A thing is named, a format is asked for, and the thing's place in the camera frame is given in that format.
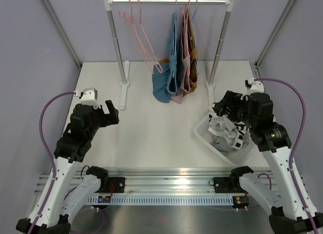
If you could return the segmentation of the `black white striped tank top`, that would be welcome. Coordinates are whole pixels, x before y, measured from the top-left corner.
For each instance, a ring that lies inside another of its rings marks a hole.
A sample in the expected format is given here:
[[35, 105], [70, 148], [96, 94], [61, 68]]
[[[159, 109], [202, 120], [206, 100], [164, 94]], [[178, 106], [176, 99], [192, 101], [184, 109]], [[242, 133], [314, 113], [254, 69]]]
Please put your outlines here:
[[250, 139], [248, 128], [241, 122], [232, 122], [226, 116], [217, 116], [214, 111], [214, 105], [215, 103], [209, 105], [208, 131], [212, 135], [234, 138], [235, 142], [241, 145], [240, 149], [248, 145]]

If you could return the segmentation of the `grey tank top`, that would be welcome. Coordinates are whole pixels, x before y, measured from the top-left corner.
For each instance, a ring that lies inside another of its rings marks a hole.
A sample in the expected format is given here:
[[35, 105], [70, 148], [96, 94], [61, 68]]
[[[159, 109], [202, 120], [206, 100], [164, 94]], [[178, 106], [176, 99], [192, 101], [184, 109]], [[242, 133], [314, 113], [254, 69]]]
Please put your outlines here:
[[234, 138], [228, 136], [213, 135], [210, 143], [215, 149], [222, 152], [231, 152], [240, 149], [241, 145]]

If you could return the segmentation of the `blue tank top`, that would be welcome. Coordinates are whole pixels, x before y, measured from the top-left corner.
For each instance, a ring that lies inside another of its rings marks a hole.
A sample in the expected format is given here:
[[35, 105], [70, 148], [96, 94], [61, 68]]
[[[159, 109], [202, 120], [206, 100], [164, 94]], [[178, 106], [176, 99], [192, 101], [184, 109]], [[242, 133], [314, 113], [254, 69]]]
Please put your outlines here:
[[175, 96], [178, 90], [177, 81], [177, 54], [172, 56], [172, 24], [171, 32], [167, 40], [168, 58], [160, 60], [153, 67], [152, 73], [152, 93], [155, 99], [161, 103], [169, 103], [172, 96]]

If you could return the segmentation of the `light blue hanger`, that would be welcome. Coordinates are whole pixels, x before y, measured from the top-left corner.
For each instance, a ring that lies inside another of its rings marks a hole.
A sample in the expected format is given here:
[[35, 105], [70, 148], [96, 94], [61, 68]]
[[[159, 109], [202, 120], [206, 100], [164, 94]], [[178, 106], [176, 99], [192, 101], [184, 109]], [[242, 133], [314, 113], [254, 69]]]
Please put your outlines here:
[[172, 14], [172, 56], [177, 54], [177, 21], [178, 21], [178, 0], [175, 0], [175, 11]]

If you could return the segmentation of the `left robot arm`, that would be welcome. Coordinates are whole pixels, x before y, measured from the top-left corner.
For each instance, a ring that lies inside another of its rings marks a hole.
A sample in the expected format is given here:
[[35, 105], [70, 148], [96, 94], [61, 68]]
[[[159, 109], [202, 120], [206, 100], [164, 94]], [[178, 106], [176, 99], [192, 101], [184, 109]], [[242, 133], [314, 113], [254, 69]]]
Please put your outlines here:
[[63, 136], [54, 153], [54, 167], [41, 197], [27, 218], [18, 220], [16, 230], [21, 233], [69, 233], [71, 224], [82, 206], [95, 192], [111, 190], [109, 172], [92, 166], [82, 182], [68, 193], [71, 180], [81, 165], [91, 142], [100, 128], [119, 123], [119, 112], [111, 100], [102, 107], [77, 104], [70, 116]]

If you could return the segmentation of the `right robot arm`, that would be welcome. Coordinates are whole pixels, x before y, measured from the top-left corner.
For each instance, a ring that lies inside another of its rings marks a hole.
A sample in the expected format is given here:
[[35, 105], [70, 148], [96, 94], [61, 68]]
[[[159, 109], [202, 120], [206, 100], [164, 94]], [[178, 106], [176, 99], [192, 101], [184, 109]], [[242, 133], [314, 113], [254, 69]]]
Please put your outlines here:
[[278, 187], [276, 195], [253, 173], [250, 167], [233, 169], [229, 186], [233, 191], [251, 194], [268, 215], [274, 233], [318, 233], [322, 213], [313, 205], [292, 157], [292, 143], [284, 126], [274, 121], [269, 95], [254, 92], [248, 96], [227, 91], [215, 103], [218, 116], [243, 123], [251, 140], [267, 161]]

